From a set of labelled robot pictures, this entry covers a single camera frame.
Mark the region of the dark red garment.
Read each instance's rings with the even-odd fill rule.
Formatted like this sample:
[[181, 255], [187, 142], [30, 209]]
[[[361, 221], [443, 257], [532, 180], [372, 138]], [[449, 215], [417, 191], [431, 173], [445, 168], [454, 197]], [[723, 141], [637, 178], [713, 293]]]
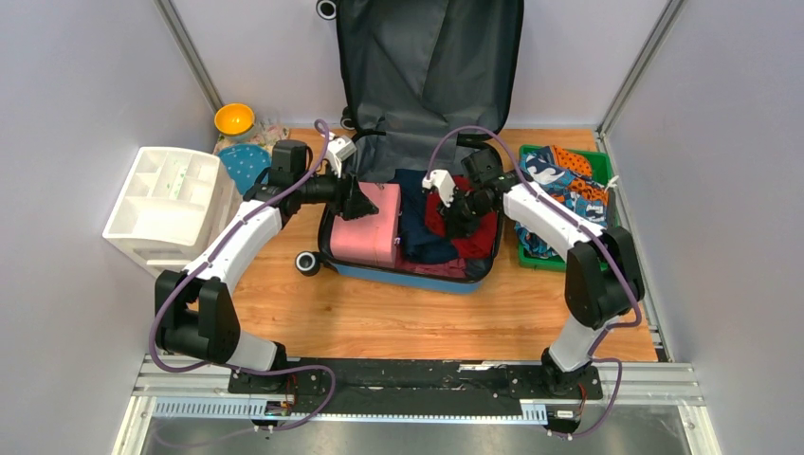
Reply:
[[[452, 177], [457, 191], [476, 191], [470, 180], [462, 175]], [[448, 239], [457, 249], [459, 258], [481, 260], [493, 252], [498, 234], [498, 213], [494, 210], [481, 221], [475, 233], [446, 233], [446, 207], [435, 191], [427, 191], [427, 213], [425, 223], [428, 229]]]

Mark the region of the blue fish-print suitcase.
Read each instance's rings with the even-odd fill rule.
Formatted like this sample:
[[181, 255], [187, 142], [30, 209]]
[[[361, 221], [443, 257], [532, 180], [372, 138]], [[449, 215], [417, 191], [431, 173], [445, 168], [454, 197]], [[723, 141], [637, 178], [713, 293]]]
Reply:
[[[521, 1], [337, 1], [333, 5], [340, 73], [347, 99], [341, 123], [353, 128], [356, 153], [344, 166], [359, 182], [391, 183], [397, 169], [443, 169], [466, 176], [462, 161], [498, 152], [492, 134], [505, 125], [521, 43]], [[321, 216], [318, 247], [297, 256], [298, 270], [324, 266], [341, 275], [441, 292], [474, 291], [499, 251], [442, 264], [408, 261], [398, 234], [393, 268], [345, 262], [330, 250], [337, 216]]]

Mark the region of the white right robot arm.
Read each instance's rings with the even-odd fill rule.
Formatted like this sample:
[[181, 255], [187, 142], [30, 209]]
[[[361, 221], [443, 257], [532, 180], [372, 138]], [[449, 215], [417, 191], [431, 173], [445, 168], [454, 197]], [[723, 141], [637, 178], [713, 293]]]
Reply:
[[645, 286], [632, 235], [623, 227], [604, 227], [578, 213], [572, 199], [576, 175], [542, 158], [505, 172], [496, 153], [481, 151], [462, 161], [470, 188], [454, 189], [440, 211], [451, 237], [467, 234], [480, 218], [501, 212], [534, 234], [565, 262], [564, 297], [570, 311], [558, 338], [542, 356], [540, 383], [554, 397], [573, 390], [581, 371], [612, 329], [633, 313]]

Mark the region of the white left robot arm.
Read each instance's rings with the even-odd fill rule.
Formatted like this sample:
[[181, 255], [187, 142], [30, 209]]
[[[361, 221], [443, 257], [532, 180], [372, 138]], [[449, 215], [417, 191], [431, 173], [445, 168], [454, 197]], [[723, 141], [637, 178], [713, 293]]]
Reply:
[[253, 373], [254, 382], [268, 393], [286, 387], [290, 370], [278, 359], [281, 346], [242, 328], [233, 291], [257, 253], [301, 206], [325, 204], [345, 220], [378, 212], [356, 177], [343, 170], [355, 152], [351, 139], [333, 134], [326, 135], [318, 158], [299, 140], [274, 145], [269, 166], [257, 175], [219, 236], [181, 271], [157, 277], [149, 353], [159, 368], [174, 371], [158, 357], [164, 350], [195, 358], [197, 367], [215, 364]]

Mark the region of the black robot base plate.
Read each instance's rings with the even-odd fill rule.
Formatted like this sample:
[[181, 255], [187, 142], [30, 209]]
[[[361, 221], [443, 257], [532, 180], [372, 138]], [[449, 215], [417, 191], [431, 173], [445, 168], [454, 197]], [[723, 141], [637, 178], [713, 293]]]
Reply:
[[278, 393], [311, 411], [330, 390], [330, 413], [422, 417], [513, 415], [522, 399], [598, 400], [603, 391], [595, 367], [552, 384], [537, 363], [302, 357], [288, 361], [292, 374], [233, 373], [232, 393]]

